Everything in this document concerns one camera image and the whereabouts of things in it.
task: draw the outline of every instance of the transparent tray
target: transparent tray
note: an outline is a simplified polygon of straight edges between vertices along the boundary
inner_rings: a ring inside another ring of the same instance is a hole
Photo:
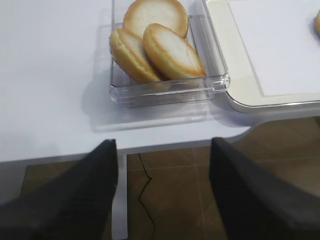
[[[133,0],[112,0],[112,30],[122,28],[124,15],[132,2]],[[207,77],[138,84],[112,59],[109,91],[114,102],[133,108],[210,100],[215,93],[228,89],[230,78],[206,0],[180,2],[189,15],[187,40],[202,59]]]

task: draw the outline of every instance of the white cutting board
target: white cutting board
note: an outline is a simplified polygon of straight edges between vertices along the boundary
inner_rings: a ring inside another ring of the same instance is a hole
[[[229,3],[265,96],[320,93],[320,0]]]

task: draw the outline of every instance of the table leg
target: table leg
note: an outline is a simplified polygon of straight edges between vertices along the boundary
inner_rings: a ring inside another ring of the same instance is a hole
[[[118,156],[119,178],[112,204],[112,239],[128,238],[127,155]]]
[[[27,166],[1,167],[0,205],[19,197]]]

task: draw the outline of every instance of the wire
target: wire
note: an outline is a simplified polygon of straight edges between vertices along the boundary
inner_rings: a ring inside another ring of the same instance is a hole
[[[150,176],[148,175],[148,173],[147,173],[147,171],[146,171],[146,168],[145,168],[145,165],[144,165],[144,162],[143,162],[142,159],[141,159],[140,153],[138,154],[138,157],[139,157],[140,162],[141,162],[141,164],[142,164],[142,167],[143,167],[143,170],[144,170],[144,174],[145,174],[146,177],[148,178],[148,181],[145,183],[142,191],[140,192],[140,195],[139,195],[138,200],[139,200],[139,203],[141,204],[141,206],[144,208],[144,210],[145,210],[146,214],[148,215],[150,221],[152,222],[153,230],[152,230],[152,237],[151,237],[151,239],[154,239],[154,238],[155,238],[155,233],[156,233],[156,224],[155,224],[155,221],[153,220],[151,214],[149,213],[148,209],[146,208],[146,206],[144,205],[144,203],[143,203],[142,200],[141,200],[141,197],[142,197],[142,195],[144,194],[144,191],[145,191],[145,189],[147,188],[148,184],[149,184],[150,181],[152,180],[152,177],[150,177]]]

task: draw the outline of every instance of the white tabletop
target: white tabletop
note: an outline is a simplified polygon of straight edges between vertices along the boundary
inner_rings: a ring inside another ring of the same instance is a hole
[[[97,54],[106,51],[97,45],[110,8],[108,0],[1,1],[0,162],[86,153],[104,139],[116,139],[123,154],[200,146],[250,129],[252,119],[221,96],[134,109],[113,103],[109,62]],[[105,63],[98,70],[97,58]]]

